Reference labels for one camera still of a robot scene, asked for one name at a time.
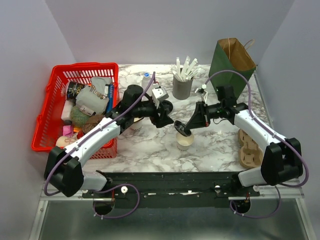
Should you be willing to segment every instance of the red basket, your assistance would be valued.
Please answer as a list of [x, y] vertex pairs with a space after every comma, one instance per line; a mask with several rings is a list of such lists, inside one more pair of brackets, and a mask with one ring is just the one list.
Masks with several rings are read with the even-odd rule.
[[[114, 84], [113, 107], [119, 100], [118, 71], [116, 63], [75, 63], [58, 65], [52, 69], [50, 80], [45, 87], [45, 98], [41, 114], [36, 118], [36, 127], [32, 140], [32, 150], [49, 153], [62, 136], [64, 122], [61, 114], [66, 97], [62, 94], [70, 81], [91, 84], [92, 77], [110, 77]], [[115, 158], [117, 156], [117, 138], [100, 148], [91, 159]]]

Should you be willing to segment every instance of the gray utensil holder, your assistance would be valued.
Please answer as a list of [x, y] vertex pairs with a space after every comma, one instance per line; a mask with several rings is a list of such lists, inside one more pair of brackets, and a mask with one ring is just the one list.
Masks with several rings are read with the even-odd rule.
[[185, 100], [190, 96], [192, 83], [194, 78], [191, 78], [190, 81], [179, 81], [173, 76], [173, 89], [172, 95], [178, 100]]

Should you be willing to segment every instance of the gray wall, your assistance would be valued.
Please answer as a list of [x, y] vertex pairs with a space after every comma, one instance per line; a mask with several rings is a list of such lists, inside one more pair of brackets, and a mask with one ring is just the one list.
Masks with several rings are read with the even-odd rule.
[[295, 137], [310, 169], [303, 187], [320, 238], [320, 1], [296, 0], [258, 66], [258, 79], [275, 129]]
[[31, 151], [36, 116], [52, 67], [75, 60], [42, 0], [2, 1], [0, 32], [0, 239], [27, 240], [46, 163]]
[[237, 37], [256, 63], [294, 0], [46, 0], [79, 62], [211, 63], [218, 39]]

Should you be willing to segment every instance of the green paper bag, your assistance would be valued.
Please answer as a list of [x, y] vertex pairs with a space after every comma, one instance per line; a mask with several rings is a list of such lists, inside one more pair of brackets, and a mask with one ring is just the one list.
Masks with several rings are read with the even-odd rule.
[[[218, 40], [213, 54], [209, 77], [221, 70], [233, 70], [243, 75], [249, 81], [256, 69], [256, 64], [251, 59], [244, 46], [236, 38]], [[232, 72], [225, 72], [214, 76], [211, 79], [211, 83], [216, 93], [218, 86], [226, 84], [232, 85], [234, 95], [237, 99], [246, 86], [244, 80]]]

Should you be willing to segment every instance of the white cup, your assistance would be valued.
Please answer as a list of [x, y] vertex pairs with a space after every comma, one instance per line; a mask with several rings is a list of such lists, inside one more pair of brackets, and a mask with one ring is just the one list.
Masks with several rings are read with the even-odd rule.
[[134, 131], [140, 130], [142, 128], [142, 121], [143, 121], [143, 118], [135, 118], [133, 120], [134, 124], [132, 124], [130, 128]]
[[182, 151], [186, 151], [191, 146], [191, 144], [194, 142], [195, 135], [192, 133], [191, 136], [183, 136], [179, 132], [177, 132], [175, 135], [175, 138], [176, 138], [177, 148]]

